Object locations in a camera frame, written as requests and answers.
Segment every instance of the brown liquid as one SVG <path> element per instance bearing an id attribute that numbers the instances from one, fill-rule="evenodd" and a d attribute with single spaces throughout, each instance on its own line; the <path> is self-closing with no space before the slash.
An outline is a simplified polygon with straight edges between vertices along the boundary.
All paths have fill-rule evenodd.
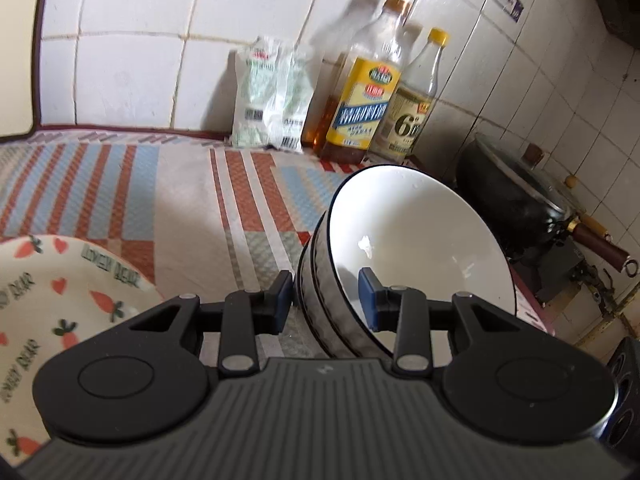
<path id="1" fill-rule="evenodd" d="M 330 96 L 324 107 L 324 113 L 316 128 L 314 139 L 314 152 L 322 160 L 330 160 L 338 164 L 359 164 L 362 162 L 367 150 L 349 148 L 347 146 L 337 146 L 326 141 L 326 134 L 334 120 L 335 111 L 338 109 L 339 99 Z"/>
<path id="2" fill-rule="evenodd" d="M 326 134 L 329 131 L 329 127 L 331 126 L 331 121 L 334 120 L 335 111 L 338 109 L 338 98 L 330 95 L 326 100 L 326 104 L 324 105 L 324 112 L 322 112 L 322 117 L 320 117 L 320 121 L 318 126 L 316 126 L 316 136 L 314 137 L 314 152 L 316 155 L 320 156 L 322 152 L 322 148 L 324 148 L 324 144 L 326 142 Z"/>

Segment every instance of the yellow label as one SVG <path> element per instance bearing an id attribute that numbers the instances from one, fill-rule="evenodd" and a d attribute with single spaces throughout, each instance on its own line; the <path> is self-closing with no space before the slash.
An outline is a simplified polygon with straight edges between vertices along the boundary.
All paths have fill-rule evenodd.
<path id="1" fill-rule="evenodd" d="M 326 140 L 366 150 L 399 79 L 400 71 L 392 65 L 356 59 Z"/>
<path id="2" fill-rule="evenodd" d="M 384 123 L 376 135 L 375 144 L 385 154 L 405 156 L 411 152 L 415 139 L 427 119 L 431 99 L 400 86 L 391 98 Z"/>

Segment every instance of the pipe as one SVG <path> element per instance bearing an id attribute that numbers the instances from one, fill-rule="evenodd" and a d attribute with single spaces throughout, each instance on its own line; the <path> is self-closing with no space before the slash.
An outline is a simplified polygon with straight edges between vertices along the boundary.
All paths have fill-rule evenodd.
<path id="1" fill-rule="evenodd" d="M 631 323 L 629 323 L 628 319 L 626 318 L 626 316 L 623 313 L 623 310 L 625 310 L 626 307 L 629 305 L 629 303 L 631 303 L 634 300 L 634 298 L 636 297 L 636 295 L 638 294 L 639 291 L 640 291 L 640 282 L 636 283 L 633 286 L 633 288 L 629 291 L 629 293 L 622 299 L 622 301 L 620 301 L 620 303 L 617 305 L 617 307 L 613 309 L 611 318 L 603 319 L 601 322 L 599 322 L 595 327 L 593 327 L 583 337 L 581 337 L 580 340 L 575 344 L 575 346 L 580 348 L 581 346 L 584 346 L 587 343 L 589 343 L 589 342 L 593 341 L 594 339 L 596 339 L 596 337 L 599 336 L 600 334 L 602 334 L 607 329 L 607 327 L 611 323 L 613 323 L 613 321 L 616 318 L 620 319 L 620 321 L 622 322 L 622 325 L 626 329 L 626 332 L 632 338 L 638 339 L 638 333 L 631 326 Z"/>

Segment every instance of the bottle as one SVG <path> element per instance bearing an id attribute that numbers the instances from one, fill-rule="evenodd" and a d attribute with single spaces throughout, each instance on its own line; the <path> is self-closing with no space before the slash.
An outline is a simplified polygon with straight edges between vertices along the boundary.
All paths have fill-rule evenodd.
<path id="1" fill-rule="evenodd" d="M 440 57 L 448 40 L 444 30 L 431 29 L 427 45 L 402 72 L 370 152 L 398 163 L 411 153 L 438 91 Z"/>
<path id="2" fill-rule="evenodd" d="M 404 65 L 404 0 L 386 0 L 380 16 L 359 30 L 316 128 L 314 151 L 324 160 L 357 164 L 364 157 Z"/>

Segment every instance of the pot lid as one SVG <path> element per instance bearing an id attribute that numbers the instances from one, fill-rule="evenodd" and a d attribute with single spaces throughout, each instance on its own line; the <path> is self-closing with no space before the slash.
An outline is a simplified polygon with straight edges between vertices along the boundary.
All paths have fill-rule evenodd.
<path id="1" fill-rule="evenodd" d="M 530 197 L 567 217 L 571 214 L 572 204 L 547 174 L 535 168 L 528 168 L 517 153 L 498 139 L 476 134 L 476 142 L 496 167 Z"/>

